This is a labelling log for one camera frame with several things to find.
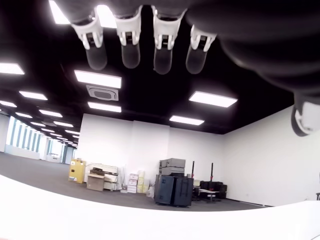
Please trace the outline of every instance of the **yellow cabinet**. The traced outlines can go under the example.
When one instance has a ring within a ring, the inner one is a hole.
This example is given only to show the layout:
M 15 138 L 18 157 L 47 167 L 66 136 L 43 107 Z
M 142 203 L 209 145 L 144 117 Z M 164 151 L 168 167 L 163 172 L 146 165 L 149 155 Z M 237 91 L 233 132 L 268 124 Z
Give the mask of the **yellow cabinet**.
M 69 169 L 69 181 L 82 184 L 84 182 L 86 169 L 86 161 L 78 159 L 72 159 Z

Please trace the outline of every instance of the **rectangular ceiling light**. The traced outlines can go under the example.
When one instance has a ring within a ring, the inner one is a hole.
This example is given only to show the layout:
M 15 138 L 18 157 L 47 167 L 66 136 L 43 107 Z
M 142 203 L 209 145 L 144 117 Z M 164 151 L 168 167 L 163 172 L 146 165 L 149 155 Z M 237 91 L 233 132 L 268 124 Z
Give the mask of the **rectangular ceiling light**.
M 50 133 L 52 136 L 57 136 L 57 137 L 62 137 L 62 135 L 55 134 L 55 133 Z
M 69 134 L 80 134 L 80 132 L 77 131 L 70 131 L 70 130 L 65 130 Z
M 69 124 L 69 123 L 64 123 L 64 122 L 59 122 L 59 121 L 53 121 L 53 122 L 54 122 L 54 124 L 57 124 L 60 126 L 71 127 L 71 128 L 74 127 L 72 124 Z
M 37 126 L 41 126 L 41 127 L 45 127 L 46 125 L 42 124 L 42 123 L 37 123 L 37 122 L 31 122 L 31 124 L 33 125 L 37 125 Z
M 0 101 L 0 104 L 8 106 L 8 107 L 13 107 L 13 108 L 17 107 L 14 103 L 8 102 L 8 101 Z
M 28 114 L 23 114 L 23 113 L 20 113 L 20 112 L 16 112 L 15 114 L 17 114 L 18 116 L 21 116 L 21 117 L 32 119 L 32 116 L 30 116 Z
M 200 125 L 203 124 L 205 121 L 194 119 L 194 118 L 188 118 L 183 116 L 175 116 L 173 115 L 170 118 L 170 121 L 177 122 L 177 123 L 183 123 L 183 124 L 192 124 L 192 125 Z
M 238 99 L 232 97 L 220 96 L 200 91 L 194 92 L 189 100 L 197 103 L 210 104 L 224 108 L 230 107 L 232 104 L 238 101 Z
M 46 98 L 46 96 L 43 95 L 42 93 L 35 93 L 35 92 L 29 92 L 29 91 L 19 91 L 19 93 L 26 98 L 48 100 L 48 98 Z
M 99 16 L 101 27 L 111 29 L 117 28 L 115 17 L 109 7 L 106 5 L 98 5 L 96 11 Z
M 53 15 L 54 22 L 56 24 L 70 24 L 69 20 L 66 18 L 66 16 L 63 14 L 63 12 L 60 10 L 58 5 L 55 1 L 50 0 L 49 1 L 51 12 Z M 111 10 L 106 5 L 98 5 L 96 7 L 96 11 L 99 16 L 100 25 L 103 28 L 112 28 L 116 29 L 117 24 L 115 17 Z
M 56 24 L 70 24 L 69 20 L 60 10 L 60 8 L 58 7 L 55 1 L 50 0 L 49 4 L 50 4 L 51 12 L 53 15 L 53 19 Z
M 54 133 L 55 131 L 52 131 L 52 130 L 49 130 L 49 129 L 46 129 L 46 128 L 41 128 L 42 131 L 46 131 L 46 132 L 49 132 L 49 133 Z
M 20 74 L 24 75 L 24 71 L 17 63 L 0 63 L 0 73 L 3 74 Z
M 113 106 L 113 105 L 101 104 L 101 103 L 90 102 L 90 101 L 88 101 L 88 104 L 89 104 L 89 107 L 92 109 L 99 109 L 99 110 L 121 113 L 120 106 Z
M 110 76 L 100 73 L 88 72 L 74 70 L 76 79 L 81 83 L 86 84 L 95 84 L 105 87 L 111 87 L 120 89 L 121 88 L 121 77 L 119 76 Z
M 58 112 L 54 112 L 54 111 L 47 111 L 47 110 L 39 110 L 40 113 L 45 114 L 45 115 L 50 115 L 50 116 L 55 116 L 55 117 L 59 117 L 62 118 L 62 115 Z

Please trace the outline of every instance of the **robotic hand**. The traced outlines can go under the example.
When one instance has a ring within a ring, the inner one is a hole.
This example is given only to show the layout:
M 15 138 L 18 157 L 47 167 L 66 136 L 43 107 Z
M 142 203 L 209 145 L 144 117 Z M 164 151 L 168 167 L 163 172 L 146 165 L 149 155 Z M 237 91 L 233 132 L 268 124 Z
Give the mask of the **robotic hand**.
M 88 63 L 95 70 L 107 64 L 103 29 L 95 7 L 87 0 L 56 0 L 82 41 Z M 186 68 L 198 74 L 208 50 L 219 37 L 224 52 L 240 67 L 294 93 L 291 124 L 298 136 L 320 129 L 320 8 L 277 1 L 216 2 L 212 0 L 104 0 L 117 25 L 122 62 L 140 62 L 141 9 L 152 5 L 154 69 L 171 69 L 173 47 L 182 18 L 192 26 Z

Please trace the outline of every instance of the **gray carpet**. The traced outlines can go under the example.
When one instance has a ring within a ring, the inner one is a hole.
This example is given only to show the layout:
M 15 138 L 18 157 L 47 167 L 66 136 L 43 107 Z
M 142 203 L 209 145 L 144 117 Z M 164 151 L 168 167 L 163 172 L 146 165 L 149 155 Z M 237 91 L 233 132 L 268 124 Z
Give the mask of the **gray carpet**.
M 68 181 L 69 165 L 29 159 L 0 152 L 0 175 L 30 186 L 73 198 L 118 206 L 170 210 L 170 211 L 236 211 L 259 209 L 260 206 L 223 199 L 215 204 L 192 202 L 192 206 L 173 207 L 157 205 L 150 197 L 142 193 L 120 193 L 118 191 L 103 192 L 89 190 L 86 184 Z

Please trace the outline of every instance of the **black ceiling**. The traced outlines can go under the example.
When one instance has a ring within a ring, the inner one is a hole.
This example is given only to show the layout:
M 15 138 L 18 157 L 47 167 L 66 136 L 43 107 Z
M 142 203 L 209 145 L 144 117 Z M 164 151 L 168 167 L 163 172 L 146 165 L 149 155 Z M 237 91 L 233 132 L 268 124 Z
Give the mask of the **black ceiling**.
M 200 74 L 186 70 L 185 60 L 190 30 L 181 23 L 173 49 L 171 71 L 159 75 L 153 69 L 153 14 L 142 9 L 140 36 L 141 62 L 135 69 L 123 66 L 121 44 L 116 30 L 104 29 L 108 57 L 100 73 L 122 77 L 119 102 L 122 112 L 90 109 L 87 102 L 109 104 L 92 98 L 86 84 L 76 80 L 74 70 L 89 68 L 85 49 L 70 25 L 54 23 L 48 1 L 2 1 L 0 9 L 0 62 L 18 63 L 25 75 L 0 73 L 0 100 L 14 102 L 17 108 L 1 109 L 27 123 L 29 119 L 14 112 L 32 115 L 30 122 L 54 120 L 74 125 L 80 131 L 83 113 L 124 120 L 136 120 L 172 127 L 225 134 L 291 106 L 293 95 L 261 79 L 252 71 L 235 65 L 222 51 L 216 39 L 208 52 Z M 48 101 L 24 98 L 19 90 L 43 93 Z M 238 99 L 228 108 L 188 101 L 194 91 L 203 91 Z M 63 118 L 43 115 L 39 109 L 59 112 Z M 200 126 L 170 122 L 172 115 L 205 120 Z M 69 137 L 63 127 L 48 127 Z

